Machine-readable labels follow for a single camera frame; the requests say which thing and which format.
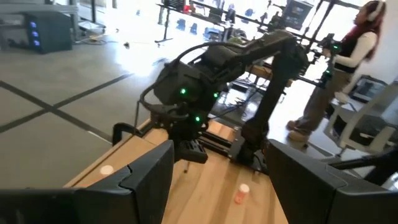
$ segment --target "desk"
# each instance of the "desk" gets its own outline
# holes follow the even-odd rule
[[[229,140],[234,130],[211,122],[209,132]],[[143,138],[120,142],[85,169],[66,187],[86,187],[104,176],[99,169],[111,165],[120,169],[167,139],[162,129],[152,129]],[[285,224],[287,220],[268,176],[258,174],[207,150],[206,164],[191,163],[186,174],[184,161],[174,165],[172,186],[163,224]],[[244,203],[233,196],[242,183],[250,186]]]
[[[268,67],[264,66],[259,66],[259,65],[253,65],[250,66],[246,69],[247,72],[250,72],[251,74],[266,79],[266,80],[271,80],[272,79],[272,70]],[[289,82],[286,84],[286,87],[291,87],[293,84],[293,80],[289,80]]]

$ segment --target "black vest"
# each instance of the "black vest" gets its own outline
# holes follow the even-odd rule
[[[341,52],[339,55],[343,56],[343,57],[351,57],[351,54],[353,53],[353,51],[356,47],[358,39],[359,39],[359,37],[357,39],[353,39],[353,40],[343,40],[341,42]],[[360,64],[361,63],[359,63],[357,67],[350,68],[345,65],[335,63],[335,68],[338,70],[344,71],[346,73],[352,74],[356,71],[356,69],[359,67]]]

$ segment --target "concrete floor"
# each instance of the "concrete floor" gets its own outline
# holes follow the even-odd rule
[[[135,23],[142,26],[139,19]],[[76,45],[48,55],[1,52],[0,188],[61,187],[106,152],[113,124],[133,123],[139,94],[157,77],[153,63],[201,42],[179,31],[170,33],[179,38],[161,48],[153,40],[162,37],[162,27],[154,25],[139,35],[121,29],[112,36],[120,43]],[[124,41],[131,42],[130,49],[123,47]],[[313,67],[309,77],[322,70],[323,65]],[[312,90],[303,82],[287,90],[272,116],[270,138],[287,142],[284,126],[301,115]],[[153,95],[148,99],[157,101]],[[141,110],[139,123],[148,117]],[[321,131],[311,141],[339,152]],[[313,148],[307,154],[324,157]]]

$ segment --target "small orange object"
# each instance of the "small orange object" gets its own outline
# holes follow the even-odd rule
[[[241,204],[243,202],[244,197],[249,193],[250,188],[247,184],[241,184],[239,186],[238,192],[235,195],[235,203]]]

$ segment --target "woman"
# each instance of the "woman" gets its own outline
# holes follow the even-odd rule
[[[335,71],[326,88],[316,87],[304,109],[303,116],[289,121],[289,139],[306,142],[321,123],[325,110],[351,80],[353,73],[363,60],[370,60],[379,43],[381,24],[386,13],[386,3],[370,1],[358,12],[355,27],[341,42],[341,52],[335,58]],[[323,55],[330,57],[330,51],[323,49]]]

